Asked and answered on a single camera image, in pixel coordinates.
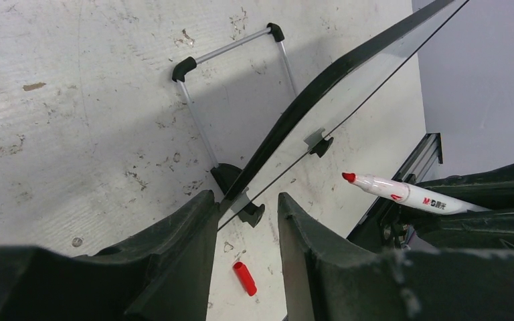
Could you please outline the small black-framed whiteboard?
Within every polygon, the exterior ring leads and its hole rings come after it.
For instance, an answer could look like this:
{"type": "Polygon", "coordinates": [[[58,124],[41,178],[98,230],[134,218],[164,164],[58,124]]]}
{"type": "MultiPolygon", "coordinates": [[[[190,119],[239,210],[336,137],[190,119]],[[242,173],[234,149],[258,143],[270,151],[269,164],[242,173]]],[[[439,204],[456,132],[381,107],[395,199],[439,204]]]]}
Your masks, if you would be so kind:
{"type": "Polygon", "coordinates": [[[392,24],[364,36],[358,19],[330,23],[351,38],[346,53],[306,85],[294,78],[305,49],[287,52],[286,28],[275,23],[179,62],[179,111],[195,125],[187,137],[205,147],[193,159],[224,196],[220,225],[256,226],[281,192],[338,233],[360,223],[372,197],[350,192],[339,174],[388,176],[406,158],[423,131],[417,51],[463,7],[397,1],[392,24]]]}

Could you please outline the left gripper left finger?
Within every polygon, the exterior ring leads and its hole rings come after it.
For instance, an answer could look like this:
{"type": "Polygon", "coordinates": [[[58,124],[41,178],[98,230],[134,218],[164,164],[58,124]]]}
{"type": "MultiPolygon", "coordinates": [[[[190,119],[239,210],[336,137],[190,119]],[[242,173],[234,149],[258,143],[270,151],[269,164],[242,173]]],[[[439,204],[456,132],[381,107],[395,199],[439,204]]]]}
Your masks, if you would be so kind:
{"type": "Polygon", "coordinates": [[[0,320],[205,320],[219,218],[205,190],[95,255],[0,246],[0,320]]]}

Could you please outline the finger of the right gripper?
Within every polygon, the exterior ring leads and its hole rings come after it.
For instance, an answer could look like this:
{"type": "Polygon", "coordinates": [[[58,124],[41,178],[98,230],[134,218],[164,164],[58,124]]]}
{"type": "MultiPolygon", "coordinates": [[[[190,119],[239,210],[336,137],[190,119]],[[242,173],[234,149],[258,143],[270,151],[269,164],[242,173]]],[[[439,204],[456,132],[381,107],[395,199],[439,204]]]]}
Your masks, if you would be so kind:
{"type": "Polygon", "coordinates": [[[417,184],[492,210],[514,208],[514,163],[471,175],[454,175],[417,184]]]}
{"type": "Polygon", "coordinates": [[[437,248],[514,249],[514,209],[452,215],[402,209],[399,218],[437,248]]]}

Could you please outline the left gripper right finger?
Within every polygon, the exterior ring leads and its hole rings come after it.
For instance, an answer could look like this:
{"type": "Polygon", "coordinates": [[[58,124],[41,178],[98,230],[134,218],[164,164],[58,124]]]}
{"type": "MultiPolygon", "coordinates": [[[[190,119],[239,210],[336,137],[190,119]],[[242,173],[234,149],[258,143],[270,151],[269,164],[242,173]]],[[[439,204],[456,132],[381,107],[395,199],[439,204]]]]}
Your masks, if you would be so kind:
{"type": "Polygon", "coordinates": [[[278,228],[289,320],[514,320],[514,250],[373,253],[288,193],[278,228]]]}

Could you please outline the white marker pen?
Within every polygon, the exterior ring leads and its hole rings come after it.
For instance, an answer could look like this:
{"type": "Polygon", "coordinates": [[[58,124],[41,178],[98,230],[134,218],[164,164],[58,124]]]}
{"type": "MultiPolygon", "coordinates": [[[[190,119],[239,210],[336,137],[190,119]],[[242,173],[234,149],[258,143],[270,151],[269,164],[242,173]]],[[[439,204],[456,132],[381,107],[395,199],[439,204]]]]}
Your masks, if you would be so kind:
{"type": "Polygon", "coordinates": [[[348,183],[359,187],[366,193],[428,213],[454,215],[468,211],[489,211],[486,207],[423,189],[416,185],[384,179],[373,175],[342,173],[342,177],[348,183]]]}

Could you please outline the red marker cap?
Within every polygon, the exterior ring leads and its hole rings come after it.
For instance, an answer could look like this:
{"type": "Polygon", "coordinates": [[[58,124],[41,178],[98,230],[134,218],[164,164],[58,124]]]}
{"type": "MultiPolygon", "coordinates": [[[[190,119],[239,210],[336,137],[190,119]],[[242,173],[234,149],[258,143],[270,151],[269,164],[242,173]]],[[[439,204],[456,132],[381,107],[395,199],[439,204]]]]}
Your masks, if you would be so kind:
{"type": "Polygon", "coordinates": [[[257,287],[248,267],[243,262],[237,261],[232,268],[246,293],[249,296],[254,296],[257,292],[257,287]]]}

